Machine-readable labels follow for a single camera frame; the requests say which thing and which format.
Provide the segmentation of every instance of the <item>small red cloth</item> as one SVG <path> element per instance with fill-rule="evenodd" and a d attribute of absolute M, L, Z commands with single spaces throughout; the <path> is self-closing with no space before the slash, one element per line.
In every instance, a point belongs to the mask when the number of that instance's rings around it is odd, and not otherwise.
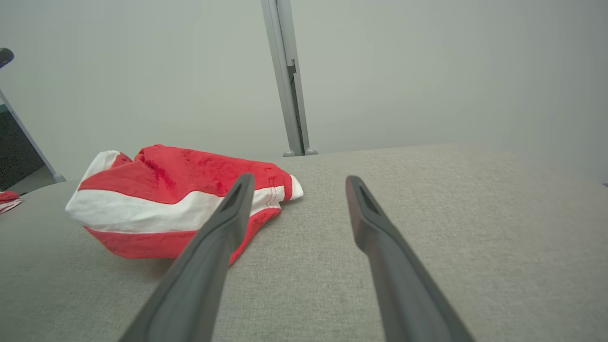
<path fill-rule="evenodd" d="M 0 191 L 0 214 L 3 214 L 21 204 L 19 194 L 14 191 Z"/>
<path fill-rule="evenodd" d="M 66 211 L 112 253 L 127 258 L 176 258 L 244 173 L 255 176 L 243 253 L 260 228 L 281 213 L 279 202 L 303 195 L 300 183 L 266 162 L 154 145 L 131 160 L 101 152 Z"/>

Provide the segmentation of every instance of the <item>gray metal frame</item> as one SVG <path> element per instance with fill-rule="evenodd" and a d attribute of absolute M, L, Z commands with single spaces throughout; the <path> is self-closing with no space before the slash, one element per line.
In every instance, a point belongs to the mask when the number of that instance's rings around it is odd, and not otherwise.
<path fill-rule="evenodd" d="M 316 155 L 317 151 L 310 147 L 308 140 L 291 3 L 289 0 L 261 0 L 261 5 L 289 141 L 290 150 L 283 156 Z"/>

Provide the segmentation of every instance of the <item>striped towel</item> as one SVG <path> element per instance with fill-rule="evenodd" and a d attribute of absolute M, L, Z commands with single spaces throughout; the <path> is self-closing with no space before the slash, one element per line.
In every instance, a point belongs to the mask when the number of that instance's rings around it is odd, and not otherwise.
<path fill-rule="evenodd" d="M 154 145 L 131 159 L 97 155 L 66 211 L 110 252 L 126 258 L 177 258 L 244 173 L 255 176 L 243 244 L 230 264 L 272 217 L 279 202 L 304 194 L 276 165 Z"/>
<path fill-rule="evenodd" d="M 14 191 L 0 191 L 0 214 L 3 214 L 21 204 L 19 194 Z"/>

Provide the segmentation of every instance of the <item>gray fabric surface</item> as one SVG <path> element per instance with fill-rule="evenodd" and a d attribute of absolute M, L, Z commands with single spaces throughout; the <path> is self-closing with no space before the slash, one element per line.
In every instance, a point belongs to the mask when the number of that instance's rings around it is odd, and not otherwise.
<path fill-rule="evenodd" d="M 359 175 L 479 341 L 608 337 L 608 189 L 454 146 L 283 158 L 305 196 L 229 270 L 215 341 L 382 341 L 344 192 Z M 0 340 L 116 341 L 168 268 L 116 257 L 63 207 L 0 215 Z"/>

